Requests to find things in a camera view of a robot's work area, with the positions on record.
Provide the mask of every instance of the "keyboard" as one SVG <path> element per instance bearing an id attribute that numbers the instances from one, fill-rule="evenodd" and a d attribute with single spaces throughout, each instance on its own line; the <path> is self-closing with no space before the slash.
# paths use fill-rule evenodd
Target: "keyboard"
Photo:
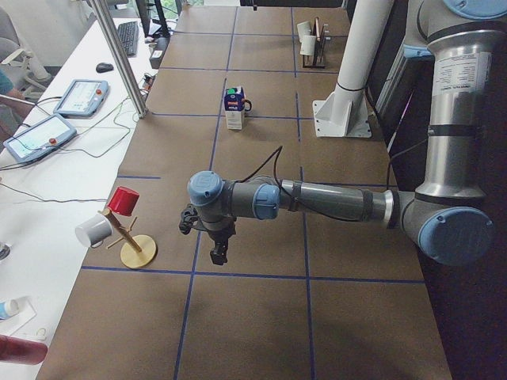
<path id="1" fill-rule="evenodd" d="M 137 54 L 137 40 L 139 36 L 139 26 L 137 21 L 124 22 L 118 25 L 118 37 L 124 45 L 127 57 L 132 57 Z"/>

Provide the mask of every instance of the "brown table surface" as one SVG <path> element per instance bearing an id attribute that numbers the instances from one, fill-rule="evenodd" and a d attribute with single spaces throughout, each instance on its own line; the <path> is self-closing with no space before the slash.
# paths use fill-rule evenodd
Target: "brown table surface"
<path id="1" fill-rule="evenodd" d="M 299 59 L 295 26 L 314 17 L 330 25 L 324 70 Z M 158 254 L 132 271 L 119 246 L 87 253 L 39 380 L 451 378 L 399 230 L 285 211 L 242 218 L 220 267 L 206 234 L 177 228 L 195 172 L 240 179 L 279 145 L 282 178 L 383 190 L 374 125 L 371 139 L 314 133 L 311 102 L 334 89 L 348 30 L 343 9 L 184 10 L 116 180 L 140 193 L 133 232 Z M 242 131 L 221 115 L 232 86 L 253 103 Z"/>

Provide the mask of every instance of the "white desk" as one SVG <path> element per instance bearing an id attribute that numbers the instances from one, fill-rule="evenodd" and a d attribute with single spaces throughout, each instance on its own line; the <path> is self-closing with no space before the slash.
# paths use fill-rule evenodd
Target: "white desk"
<path id="1" fill-rule="evenodd" d="M 120 24 L 126 21 L 130 20 L 115 22 Z M 139 31 L 138 54 L 129 62 L 135 77 L 141 81 L 144 73 L 154 74 L 155 70 L 149 64 L 150 54 L 143 42 L 142 29 Z M 78 133 L 94 125 L 127 97 L 116 64 L 114 71 L 98 74 L 95 66 L 99 62 L 114 64 L 100 27 L 95 23 L 41 97 L 62 96 L 75 78 L 108 81 L 109 95 L 97 115 L 87 120 L 71 120 Z M 42 104 L 50 113 L 55 106 L 55 101 Z M 124 102 L 123 110 L 116 118 L 125 127 L 113 123 L 117 113 L 115 111 L 92 131 L 65 146 L 65 149 L 80 148 L 91 154 L 101 154 L 129 128 L 131 133 L 103 157 L 92 158 L 83 152 L 60 151 L 27 168 L 0 172 L 2 183 L 44 199 L 107 198 L 137 119 L 130 100 Z M 44 117 L 46 115 L 43 112 L 34 108 L 25 122 L 34 124 Z M 13 163 L 9 152 L 3 150 L 0 166 Z M 46 329 L 47 339 L 44 343 L 51 343 L 86 254 L 86 248 L 80 245 L 74 235 L 74 228 L 104 205 L 105 201 L 42 203 L 0 187 L 0 241 L 12 245 L 10 255 L 0 262 L 0 301 L 28 296 L 36 311 L 36 316 L 13 336 L 26 338 L 34 336 L 39 329 Z M 0 363 L 1 377 L 5 379 L 34 379 L 39 369 L 40 365 Z"/>

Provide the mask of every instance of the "person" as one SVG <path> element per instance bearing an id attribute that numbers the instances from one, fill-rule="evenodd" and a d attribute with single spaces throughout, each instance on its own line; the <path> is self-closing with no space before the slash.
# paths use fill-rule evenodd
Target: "person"
<path id="1" fill-rule="evenodd" d="M 0 94 L 7 95 L 8 97 L 15 97 L 17 99 L 24 100 L 25 97 L 19 89 L 16 89 L 10 79 L 0 70 Z M 13 101 L 0 97 L 0 103 L 10 107 L 15 113 L 17 113 L 22 119 L 24 119 L 30 111 L 32 111 L 32 105 L 22 103 L 20 101 Z M 0 121 L 0 140 L 4 141 L 11 136 L 9 129 Z"/>

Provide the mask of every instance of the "blue joint cap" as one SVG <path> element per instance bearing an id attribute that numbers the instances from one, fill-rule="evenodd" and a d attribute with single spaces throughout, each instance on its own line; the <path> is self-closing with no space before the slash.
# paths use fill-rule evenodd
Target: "blue joint cap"
<path id="1" fill-rule="evenodd" d="M 444 0 L 444 4 L 458 16 L 471 20 L 491 20 L 507 14 L 505 0 Z"/>
<path id="2" fill-rule="evenodd" d="M 187 185 L 190 202 L 198 207 L 215 202 L 222 192 L 222 188 L 222 178 L 209 170 L 194 174 Z"/>
<path id="3" fill-rule="evenodd" d="M 427 59 L 433 57 L 431 51 L 426 46 L 412 46 L 403 44 L 403 56 L 407 59 Z"/>
<path id="4" fill-rule="evenodd" d="M 419 231 L 422 251 L 445 265 L 465 265 L 481 257 L 490 247 L 494 224 L 482 211 L 453 207 L 436 213 Z"/>
<path id="5" fill-rule="evenodd" d="M 253 195 L 252 210 L 257 219 L 274 219 L 278 216 L 280 189 L 274 184 L 262 184 Z"/>

